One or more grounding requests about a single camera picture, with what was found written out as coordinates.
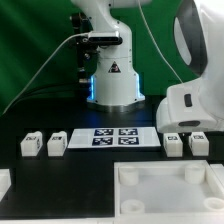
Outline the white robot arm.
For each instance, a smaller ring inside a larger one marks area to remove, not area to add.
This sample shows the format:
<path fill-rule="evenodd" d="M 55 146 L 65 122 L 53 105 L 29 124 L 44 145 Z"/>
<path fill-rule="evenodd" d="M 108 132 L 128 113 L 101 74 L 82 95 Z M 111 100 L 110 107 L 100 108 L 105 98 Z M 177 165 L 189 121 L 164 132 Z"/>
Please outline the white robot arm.
<path fill-rule="evenodd" d="M 132 31 L 111 15 L 113 8 L 151 0 L 71 0 L 92 26 L 86 42 L 96 46 L 97 69 L 87 102 L 103 110 L 123 110 L 145 101 L 132 62 Z M 224 3 L 182 0 L 173 34 L 186 65 L 198 75 L 170 86 L 156 112 L 160 133 L 224 131 Z"/>

